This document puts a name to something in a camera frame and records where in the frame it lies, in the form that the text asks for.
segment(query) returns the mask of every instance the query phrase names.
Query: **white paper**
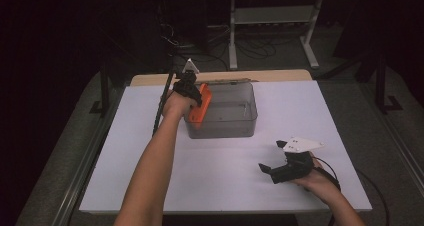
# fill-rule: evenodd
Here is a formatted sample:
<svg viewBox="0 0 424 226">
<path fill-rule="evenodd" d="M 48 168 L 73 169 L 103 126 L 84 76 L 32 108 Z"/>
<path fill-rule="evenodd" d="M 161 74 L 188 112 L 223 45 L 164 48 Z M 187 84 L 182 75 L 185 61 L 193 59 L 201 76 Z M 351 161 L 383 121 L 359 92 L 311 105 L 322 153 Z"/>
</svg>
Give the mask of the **white paper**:
<svg viewBox="0 0 424 226">
<path fill-rule="evenodd" d="M 253 83 L 258 110 L 249 138 L 190 139 L 180 121 L 165 213 L 309 212 L 327 206 L 291 183 L 273 184 L 258 163 L 286 164 L 277 140 L 323 142 L 314 150 L 336 171 L 357 210 L 371 205 L 315 81 Z M 80 210 L 117 212 L 135 165 L 149 142 L 163 86 L 128 87 L 87 187 Z"/>
</svg>

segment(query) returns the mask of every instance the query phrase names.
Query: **person's hand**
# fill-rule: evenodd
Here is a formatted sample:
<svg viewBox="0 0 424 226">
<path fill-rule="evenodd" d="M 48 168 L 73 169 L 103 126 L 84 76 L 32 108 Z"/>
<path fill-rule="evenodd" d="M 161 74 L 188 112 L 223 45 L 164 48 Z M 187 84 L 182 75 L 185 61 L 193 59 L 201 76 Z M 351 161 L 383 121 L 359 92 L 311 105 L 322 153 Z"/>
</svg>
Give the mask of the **person's hand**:
<svg viewBox="0 0 424 226">
<path fill-rule="evenodd" d="M 313 158 L 313 162 L 315 167 L 322 168 L 322 165 L 315 158 Z M 292 180 L 291 182 L 303 186 L 326 204 L 335 198 L 335 196 L 341 194 L 339 189 L 330 180 L 316 170 L 312 170 L 307 176 Z"/>
<path fill-rule="evenodd" d="M 169 115 L 175 115 L 181 118 L 189 109 L 190 106 L 196 106 L 195 100 L 184 97 L 179 93 L 169 90 L 167 94 L 167 100 L 163 107 L 162 115 L 167 117 Z"/>
</svg>

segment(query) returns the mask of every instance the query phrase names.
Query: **orange block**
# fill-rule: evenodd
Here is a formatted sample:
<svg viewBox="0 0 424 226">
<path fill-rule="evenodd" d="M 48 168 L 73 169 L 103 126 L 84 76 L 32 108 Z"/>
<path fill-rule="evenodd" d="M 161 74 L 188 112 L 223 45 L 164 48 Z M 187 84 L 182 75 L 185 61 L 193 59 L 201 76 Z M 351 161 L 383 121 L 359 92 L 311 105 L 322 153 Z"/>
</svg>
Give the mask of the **orange block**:
<svg viewBox="0 0 424 226">
<path fill-rule="evenodd" d="M 201 123 L 205 117 L 206 111 L 208 110 L 209 103 L 212 99 L 212 93 L 209 90 L 207 84 L 203 83 L 199 88 L 200 94 L 202 95 L 202 106 L 194 107 L 191 109 L 188 115 L 188 121 L 192 123 Z"/>
</svg>

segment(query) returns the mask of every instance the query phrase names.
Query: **clear plastic container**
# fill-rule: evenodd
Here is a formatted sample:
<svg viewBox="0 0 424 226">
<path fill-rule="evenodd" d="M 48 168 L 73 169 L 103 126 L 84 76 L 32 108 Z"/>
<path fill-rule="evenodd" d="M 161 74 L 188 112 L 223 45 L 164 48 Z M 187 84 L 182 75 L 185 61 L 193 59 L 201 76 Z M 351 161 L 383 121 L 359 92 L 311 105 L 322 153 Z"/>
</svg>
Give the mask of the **clear plastic container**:
<svg viewBox="0 0 424 226">
<path fill-rule="evenodd" d="M 258 112 L 251 83 L 209 85 L 212 99 L 202 123 L 184 117 L 192 139 L 251 137 Z"/>
</svg>

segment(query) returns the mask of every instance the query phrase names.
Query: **black cable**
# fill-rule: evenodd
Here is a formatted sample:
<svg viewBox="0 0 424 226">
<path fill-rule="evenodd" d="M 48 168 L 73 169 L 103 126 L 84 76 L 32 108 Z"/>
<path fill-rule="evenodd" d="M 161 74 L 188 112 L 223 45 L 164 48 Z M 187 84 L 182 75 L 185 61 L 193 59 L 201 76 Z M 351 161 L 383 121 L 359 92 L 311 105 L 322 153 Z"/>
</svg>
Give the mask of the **black cable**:
<svg viewBox="0 0 424 226">
<path fill-rule="evenodd" d="M 156 113 L 155 125 L 153 126 L 152 137 L 153 135 L 155 135 L 156 131 L 158 130 L 160 116 L 162 115 L 163 107 L 165 106 L 166 100 L 168 99 L 166 95 L 168 94 L 169 86 L 171 85 L 171 80 L 173 76 L 174 76 L 174 69 L 171 68 L 169 70 L 168 79 L 166 80 L 165 88 L 163 89 L 162 97 L 160 98 L 160 101 L 159 101 L 159 108 Z"/>
<path fill-rule="evenodd" d="M 331 171 L 333 172 L 333 174 L 334 174 L 334 178 L 336 179 L 336 180 L 338 180 L 337 179 L 337 174 L 336 174 L 336 172 L 334 171 L 334 169 L 327 163 L 327 162 L 325 162 L 324 160 L 322 160 L 322 159 L 320 159 L 320 158 L 317 158 L 317 157 L 312 157 L 313 159 L 316 159 L 316 160 L 319 160 L 319 161 L 321 161 L 321 162 L 323 162 L 325 165 L 327 165 L 330 169 L 331 169 Z"/>
<path fill-rule="evenodd" d="M 375 189 L 375 191 L 377 192 L 378 196 L 381 199 L 381 202 L 383 203 L 384 206 L 384 212 L 386 214 L 386 226 L 390 226 L 390 211 L 389 211 L 389 207 L 387 206 L 387 202 L 384 199 L 383 194 L 381 193 L 380 189 L 377 187 L 377 185 L 366 175 L 364 174 L 361 170 L 355 168 L 356 172 L 358 172 L 362 177 L 364 177 Z"/>
</svg>

